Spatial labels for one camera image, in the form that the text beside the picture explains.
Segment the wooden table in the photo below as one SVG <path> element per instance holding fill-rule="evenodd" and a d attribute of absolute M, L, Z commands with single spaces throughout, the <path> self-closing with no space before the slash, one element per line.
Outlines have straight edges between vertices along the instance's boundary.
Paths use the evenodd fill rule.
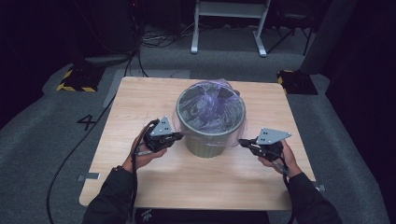
<path fill-rule="evenodd" d="M 172 123 L 178 96 L 202 80 L 125 77 L 108 116 L 79 201 L 88 205 L 112 167 L 122 164 L 134 138 L 153 119 L 168 116 Z M 275 83 L 229 82 L 241 93 L 247 108 L 246 138 L 262 127 L 292 133 L 287 141 L 297 162 L 315 180 L 304 145 L 282 87 Z M 227 147 L 217 157 L 192 155 L 184 138 L 160 159 L 139 169 L 136 207 L 289 210 L 290 197 L 282 176 L 264 167 L 247 148 Z"/>

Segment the black jacket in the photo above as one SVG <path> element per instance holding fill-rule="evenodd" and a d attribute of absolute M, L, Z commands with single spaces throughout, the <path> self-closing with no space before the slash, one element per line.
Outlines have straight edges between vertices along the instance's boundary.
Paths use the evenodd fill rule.
<path fill-rule="evenodd" d="M 299 224 L 342 223 L 337 211 L 301 173 L 290 180 L 290 198 Z M 112 169 L 99 194 L 91 201 L 82 223 L 124 224 L 128 218 L 133 177 L 123 169 Z"/>

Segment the clear plastic wrap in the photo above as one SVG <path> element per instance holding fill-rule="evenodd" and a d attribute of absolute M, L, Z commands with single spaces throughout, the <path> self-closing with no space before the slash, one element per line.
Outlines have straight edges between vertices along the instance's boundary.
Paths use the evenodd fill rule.
<path fill-rule="evenodd" d="M 245 103 L 225 79 L 201 81 L 180 94 L 173 122 L 206 146 L 235 147 L 247 122 Z"/>

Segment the gray floor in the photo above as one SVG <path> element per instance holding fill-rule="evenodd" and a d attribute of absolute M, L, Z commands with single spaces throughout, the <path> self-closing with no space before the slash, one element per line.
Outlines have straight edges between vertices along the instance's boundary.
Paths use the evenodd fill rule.
<path fill-rule="evenodd" d="M 278 35 L 265 30 L 264 46 Z M 251 28 L 202 32 L 199 51 L 190 54 L 191 36 L 165 48 L 142 48 L 142 64 L 149 76 L 168 76 L 254 82 L 276 82 L 276 72 L 298 69 L 304 60 L 304 36 L 297 32 L 266 58 L 259 56 Z M 86 133 L 79 119 L 96 120 L 114 93 L 114 81 L 125 63 L 108 67 L 98 92 L 56 91 L 70 64 L 50 77 L 45 95 L 0 131 L 0 223 L 48 223 L 46 197 L 50 181 L 73 147 Z M 131 73 L 139 74 L 136 58 Z M 324 92 L 329 80 L 312 76 L 319 95 L 288 95 L 293 116 L 323 194 L 345 223 L 389 223 L 382 197 L 343 124 Z M 50 207 L 55 223 L 79 223 L 85 208 L 78 202 L 83 186 L 78 175 L 88 172 L 106 123 L 108 111 L 92 133 L 68 159 L 53 186 Z M 270 211 L 272 223 L 286 223 L 288 211 Z"/>

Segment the person's right hand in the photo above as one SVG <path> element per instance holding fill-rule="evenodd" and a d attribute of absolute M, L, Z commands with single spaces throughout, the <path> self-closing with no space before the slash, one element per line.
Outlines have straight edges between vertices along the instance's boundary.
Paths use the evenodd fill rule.
<path fill-rule="evenodd" d="M 289 167 L 289 174 L 288 177 L 293 177 L 297 174 L 300 174 L 302 172 L 302 170 L 300 169 L 300 167 L 297 165 L 297 161 L 294 158 L 294 154 L 291 151 L 290 146 L 288 145 L 288 143 L 286 142 L 286 140 L 281 140 L 282 146 L 283 146 L 283 156 L 285 158 L 285 163 L 286 165 Z M 270 162 L 268 160 L 266 160 L 263 157 L 259 157 L 259 161 L 264 165 L 264 166 L 268 166 L 268 167 L 272 167 L 274 168 L 277 172 L 279 172 L 280 174 L 282 174 L 282 172 L 280 170 L 278 170 L 276 168 L 276 166 L 274 165 L 273 162 Z M 282 164 L 283 162 L 281 159 L 277 159 L 276 160 L 277 163 Z"/>

